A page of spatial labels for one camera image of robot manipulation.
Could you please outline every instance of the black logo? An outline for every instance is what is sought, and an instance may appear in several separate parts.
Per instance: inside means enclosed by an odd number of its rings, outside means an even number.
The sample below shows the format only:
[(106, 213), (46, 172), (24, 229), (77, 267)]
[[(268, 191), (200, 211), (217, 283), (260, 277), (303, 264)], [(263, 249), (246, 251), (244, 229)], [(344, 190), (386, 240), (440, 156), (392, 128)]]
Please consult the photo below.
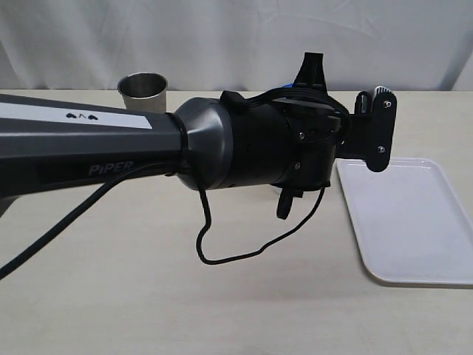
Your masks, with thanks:
[(88, 115), (87, 117), (81, 113), (79, 114), (79, 116), (77, 115), (74, 115), (72, 112), (69, 112), (67, 115), (66, 115), (67, 118), (85, 118), (85, 119), (89, 119), (89, 120), (92, 120), (92, 121), (98, 121), (98, 118), (94, 115)]

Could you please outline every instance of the white backdrop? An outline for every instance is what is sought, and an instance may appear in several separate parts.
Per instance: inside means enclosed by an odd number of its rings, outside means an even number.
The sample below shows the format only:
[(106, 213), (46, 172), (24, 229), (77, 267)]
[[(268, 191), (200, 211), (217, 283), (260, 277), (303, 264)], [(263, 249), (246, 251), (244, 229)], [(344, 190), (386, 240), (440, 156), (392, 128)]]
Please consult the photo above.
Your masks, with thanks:
[(0, 0), (0, 87), (268, 89), (304, 51), (329, 89), (473, 89), (472, 0)]

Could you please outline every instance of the white tray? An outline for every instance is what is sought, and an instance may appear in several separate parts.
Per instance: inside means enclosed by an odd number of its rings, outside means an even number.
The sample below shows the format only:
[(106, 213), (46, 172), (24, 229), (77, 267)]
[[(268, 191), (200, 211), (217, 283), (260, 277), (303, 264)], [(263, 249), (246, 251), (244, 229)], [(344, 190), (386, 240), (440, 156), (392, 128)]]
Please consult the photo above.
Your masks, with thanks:
[(338, 160), (361, 259), (375, 280), (473, 285), (473, 225), (439, 165), (393, 158), (381, 173)]

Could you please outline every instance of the white label sticker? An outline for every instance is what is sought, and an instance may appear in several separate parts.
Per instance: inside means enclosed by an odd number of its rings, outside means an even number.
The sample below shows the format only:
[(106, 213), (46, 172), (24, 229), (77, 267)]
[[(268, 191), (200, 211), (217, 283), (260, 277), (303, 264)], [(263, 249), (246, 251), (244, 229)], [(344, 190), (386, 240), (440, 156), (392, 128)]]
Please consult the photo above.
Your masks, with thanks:
[(0, 118), (14, 120), (59, 122), (63, 124), (91, 124), (152, 129), (145, 116), (123, 113), (84, 111), (82, 109), (62, 109), (0, 102)]

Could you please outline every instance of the stainless steel cup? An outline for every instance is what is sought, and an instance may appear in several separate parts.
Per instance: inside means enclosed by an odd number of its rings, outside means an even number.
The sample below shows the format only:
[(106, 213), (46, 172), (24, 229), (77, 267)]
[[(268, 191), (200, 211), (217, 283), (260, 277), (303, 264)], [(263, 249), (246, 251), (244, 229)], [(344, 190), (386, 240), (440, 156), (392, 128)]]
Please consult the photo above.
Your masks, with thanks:
[(126, 109), (136, 111), (166, 112), (168, 81), (155, 72), (136, 72), (122, 78), (117, 85)]

